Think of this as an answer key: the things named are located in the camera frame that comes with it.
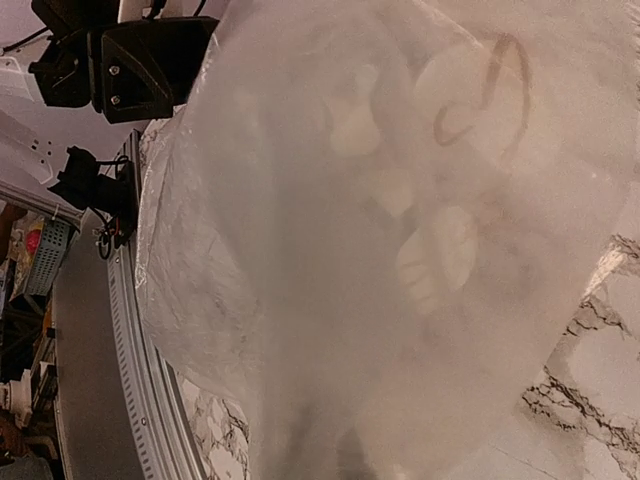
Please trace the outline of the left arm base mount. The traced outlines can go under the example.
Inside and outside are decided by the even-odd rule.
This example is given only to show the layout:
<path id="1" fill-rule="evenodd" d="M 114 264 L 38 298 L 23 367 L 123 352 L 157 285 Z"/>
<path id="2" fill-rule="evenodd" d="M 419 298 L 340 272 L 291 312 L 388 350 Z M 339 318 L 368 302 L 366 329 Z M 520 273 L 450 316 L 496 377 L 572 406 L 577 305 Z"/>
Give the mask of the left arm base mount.
<path id="1" fill-rule="evenodd" d="M 132 159 L 121 154 L 114 160 L 97 160 L 88 150 L 68 147 L 67 162 L 48 188 L 78 210 L 89 210 L 101 221 L 97 248 L 102 260 L 125 245 L 137 227 L 137 170 Z"/>

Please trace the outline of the blue basket in background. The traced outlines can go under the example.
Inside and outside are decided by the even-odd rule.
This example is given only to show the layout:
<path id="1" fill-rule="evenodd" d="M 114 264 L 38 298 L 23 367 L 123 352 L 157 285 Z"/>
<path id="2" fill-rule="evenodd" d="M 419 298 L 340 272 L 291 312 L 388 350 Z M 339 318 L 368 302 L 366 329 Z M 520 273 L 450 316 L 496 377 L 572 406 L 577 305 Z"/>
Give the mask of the blue basket in background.
<path id="1" fill-rule="evenodd" d="M 65 257 L 72 227 L 61 220 L 47 220 L 27 278 L 25 294 L 47 296 Z"/>

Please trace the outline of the front aluminium rail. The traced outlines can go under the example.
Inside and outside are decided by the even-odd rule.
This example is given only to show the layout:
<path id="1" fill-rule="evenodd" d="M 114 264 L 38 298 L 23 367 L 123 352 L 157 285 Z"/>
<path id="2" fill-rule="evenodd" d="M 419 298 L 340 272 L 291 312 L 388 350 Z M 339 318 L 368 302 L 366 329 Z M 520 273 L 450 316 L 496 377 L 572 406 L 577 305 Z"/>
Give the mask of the front aluminium rail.
<path id="1" fill-rule="evenodd" d="M 203 479 L 176 374 L 144 332 L 135 246 L 98 254 L 86 212 L 56 277 L 56 427 L 68 479 Z"/>

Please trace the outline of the clear polka dot zip bag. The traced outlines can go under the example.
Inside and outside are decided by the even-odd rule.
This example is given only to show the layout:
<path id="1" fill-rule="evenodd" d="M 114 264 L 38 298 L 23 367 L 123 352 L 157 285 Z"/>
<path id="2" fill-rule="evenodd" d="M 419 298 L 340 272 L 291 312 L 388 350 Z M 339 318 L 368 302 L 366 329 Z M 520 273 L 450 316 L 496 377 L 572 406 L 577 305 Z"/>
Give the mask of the clear polka dot zip bag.
<path id="1" fill-rule="evenodd" d="M 435 479 L 541 370 L 636 164 L 634 1 L 232 1 L 135 287 L 255 479 Z"/>

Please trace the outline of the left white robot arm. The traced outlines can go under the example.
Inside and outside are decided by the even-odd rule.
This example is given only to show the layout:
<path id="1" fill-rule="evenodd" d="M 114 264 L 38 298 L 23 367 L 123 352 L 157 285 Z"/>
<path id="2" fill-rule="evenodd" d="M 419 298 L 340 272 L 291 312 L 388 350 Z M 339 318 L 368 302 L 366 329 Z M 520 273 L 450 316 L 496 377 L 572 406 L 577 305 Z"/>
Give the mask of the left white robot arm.
<path id="1" fill-rule="evenodd" d="M 184 104 L 223 1 L 4 1 L 1 176 L 49 182 L 66 145 L 109 152 Z"/>

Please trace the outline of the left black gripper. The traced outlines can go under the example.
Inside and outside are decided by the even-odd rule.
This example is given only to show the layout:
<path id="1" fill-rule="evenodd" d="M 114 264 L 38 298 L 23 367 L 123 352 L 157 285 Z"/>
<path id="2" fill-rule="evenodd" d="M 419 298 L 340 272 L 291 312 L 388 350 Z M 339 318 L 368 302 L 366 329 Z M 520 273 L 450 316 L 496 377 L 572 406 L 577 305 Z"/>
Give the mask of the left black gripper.
<path id="1" fill-rule="evenodd" d="M 187 101 L 219 21 L 204 16 L 114 24 L 119 4 L 33 0 L 32 11 L 51 39 L 29 72 L 50 107 L 83 108 L 91 101 L 110 123 L 170 118 L 173 107 Z"/>

